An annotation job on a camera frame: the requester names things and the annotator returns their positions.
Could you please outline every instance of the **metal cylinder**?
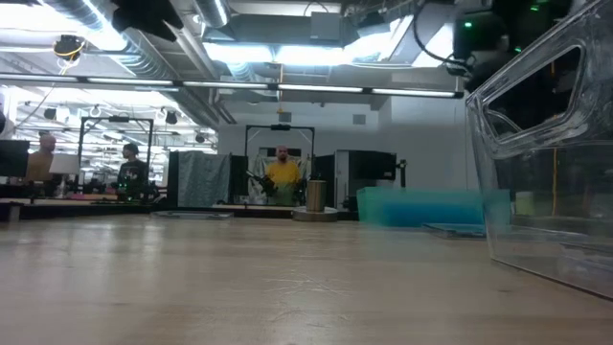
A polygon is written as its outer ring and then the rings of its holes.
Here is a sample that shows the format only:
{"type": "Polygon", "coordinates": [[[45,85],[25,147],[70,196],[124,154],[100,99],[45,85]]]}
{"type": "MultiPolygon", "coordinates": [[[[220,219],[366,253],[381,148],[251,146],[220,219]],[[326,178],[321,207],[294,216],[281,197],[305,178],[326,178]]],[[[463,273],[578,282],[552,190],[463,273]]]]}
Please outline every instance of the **metal cylinder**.
{"type": "Polygon", "coordinates": [[[225,0],[194,0],[202,21],[211,28],[224,27],[230,21],[230,8],[225,0]]]}
{"type": "Polygon", "coordinates": [[[306,210],[324,212],[326,207],[326,181],[310,180],[306,187],[306,210]]]}

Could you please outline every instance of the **yellow shirt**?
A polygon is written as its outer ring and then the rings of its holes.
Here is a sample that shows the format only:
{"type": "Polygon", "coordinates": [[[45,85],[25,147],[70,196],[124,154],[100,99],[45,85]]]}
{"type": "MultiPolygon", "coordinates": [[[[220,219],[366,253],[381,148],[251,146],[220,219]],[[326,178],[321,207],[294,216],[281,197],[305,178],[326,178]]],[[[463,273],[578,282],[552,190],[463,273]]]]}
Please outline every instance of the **yellow shirt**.
{"type": "Polygon", "coordinates": [[[28,156],[28,170],[25,181],[50,181],[53,175],[49,173],[51,162],[54,160],[52,154],[41,151],[34,152],[28,156]]]}
{"type": "Polygon", "coordinates": [[[276,186],[280,186],[297,183],[300,172],[294,162],[287,161],[284,164],[275,162],[266,167],[266,176],[270,177],[276,186]]]}

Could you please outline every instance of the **computer monitor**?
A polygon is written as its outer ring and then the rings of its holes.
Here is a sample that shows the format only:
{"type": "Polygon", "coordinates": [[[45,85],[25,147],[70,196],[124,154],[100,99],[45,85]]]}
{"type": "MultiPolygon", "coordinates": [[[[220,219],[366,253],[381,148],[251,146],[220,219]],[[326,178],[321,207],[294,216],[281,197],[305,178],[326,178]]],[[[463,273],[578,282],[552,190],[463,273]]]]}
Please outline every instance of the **computer monitor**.
{"type": "Polygon", "coordinates": [[[0,176],[25,177],[29,141],[0,140],[0,176]]]}

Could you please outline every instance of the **transparent acrylic box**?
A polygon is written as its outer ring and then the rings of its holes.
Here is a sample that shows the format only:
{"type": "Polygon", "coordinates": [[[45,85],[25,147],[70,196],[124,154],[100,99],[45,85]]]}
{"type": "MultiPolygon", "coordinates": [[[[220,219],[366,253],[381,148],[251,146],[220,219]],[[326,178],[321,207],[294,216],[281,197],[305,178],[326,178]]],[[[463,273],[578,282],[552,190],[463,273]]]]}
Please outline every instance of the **transparent acrylic box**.
{"type": "Polygon", "coordinates": [[[556,25],[466,101],[492,259],[613,298],[613,0],[556,25]],[[580,48],[565,112],[501,136],[492,103],[580,48]],[[488,195],[505,191],[513,211],[488,195]]]}

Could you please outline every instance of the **fluorescent light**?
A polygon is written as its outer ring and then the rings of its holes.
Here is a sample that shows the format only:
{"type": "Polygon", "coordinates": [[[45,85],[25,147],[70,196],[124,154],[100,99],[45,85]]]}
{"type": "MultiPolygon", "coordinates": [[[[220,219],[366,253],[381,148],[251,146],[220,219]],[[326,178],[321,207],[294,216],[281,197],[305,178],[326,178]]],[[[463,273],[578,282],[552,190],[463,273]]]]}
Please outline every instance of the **fluorescent light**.
{"type": "Polygon", "coordinates": [[[128,85],[172,85],[172,80],[142,80],[142,79],[119,79],[119,78],[88,78],[90,82],[94,83],[108,83],[108,84],[128,84],[128,85]]]}
{"type": "Polygon", "coordinates": [[[390,38],[385,47],[381,49],[381,53],[379,54],[378,58],[379,61],[388,59],[392,56],[398,44],[400,44],[400,41],[404,38],[407,31],[409,30],[409,27],[411,26],[412,22],[413,15],[407,15],[400,19],[400,22],[396,24],[395,28],[392,28],[393,25],[390,24],[390,29],[392,29],[394,33],[392,34],[392,38],[390,38]]]}
{"type": "Polygon", "coordinates": [[[280,90],[362,93],[361,87],[279,84],[280,90]]]}
{"type": "Polygon", "coordinates": [[[347,45],[343,52],[351,60],[373,56],[385,48],[391,36],[391,33],[369,34],[347,45]]]}
{"type": "Polygon", "coordinates": [[[255,83],[255,82],[184,81],[183,85],[194,86],[194,87],[218,87],[218,88],[234,88],[234,89],[249,89],[249,90],[268,89],[267,84],[255,83]]]}
{"type": "Polygon", "coordinates": [[[352,62],[351,57],[342,48],[314,46],[283,46],[277,54],[276,61],[299,66],[335,66],[352,62]]]}
{"type": "MultiPolygon", "coordinates": [[[[432,54],[447,58],[453,53],[453,27],[451,24],[444,24],[441,29],[430,39],[425,48],[432,54]]],[[[418,58],[411,64],[413,67],[438,67],[441,61],[421,52],[418,58]]]]}
{"type": "Polygon", "coordinates": [[[23,75],[12,73],[0,73],[3,81],[53,81],[53,82],[76,82],[75,77],[49,76],[49,75],[23,75]]]}
{"type": "Polygon", "coordinates": [[[451,92],[451,91],[427,91],[427,90],[403,90],[403,89],[374,88],[373,95],[453,98],[455,97],[456,93],[451,92]]]}
{"type": "Polygon", "coordinates": [[[209,58],[226,63],[270,62],[272,53],[265,45],[204,43],[209,58]]]}

